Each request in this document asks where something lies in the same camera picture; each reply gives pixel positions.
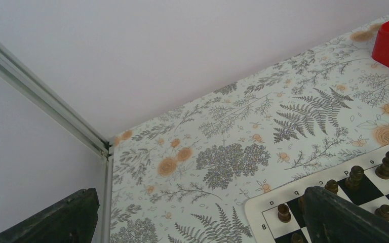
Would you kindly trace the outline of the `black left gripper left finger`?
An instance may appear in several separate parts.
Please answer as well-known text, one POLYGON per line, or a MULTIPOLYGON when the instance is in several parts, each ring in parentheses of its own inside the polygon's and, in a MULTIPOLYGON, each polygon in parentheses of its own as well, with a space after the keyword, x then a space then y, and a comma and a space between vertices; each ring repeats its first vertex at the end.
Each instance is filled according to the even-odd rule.
POLYGON ((0 242, 91 242, 98 209, 96 189, 80 189, 1 232, 0 242))

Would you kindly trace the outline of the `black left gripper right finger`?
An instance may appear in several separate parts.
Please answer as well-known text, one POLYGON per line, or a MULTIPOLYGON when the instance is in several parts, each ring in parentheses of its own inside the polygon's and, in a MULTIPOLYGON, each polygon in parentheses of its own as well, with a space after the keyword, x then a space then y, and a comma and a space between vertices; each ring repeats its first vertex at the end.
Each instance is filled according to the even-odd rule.
POLYGON ((303 195, 312 242, 389 242, 389 222, 320 186, 303 195))

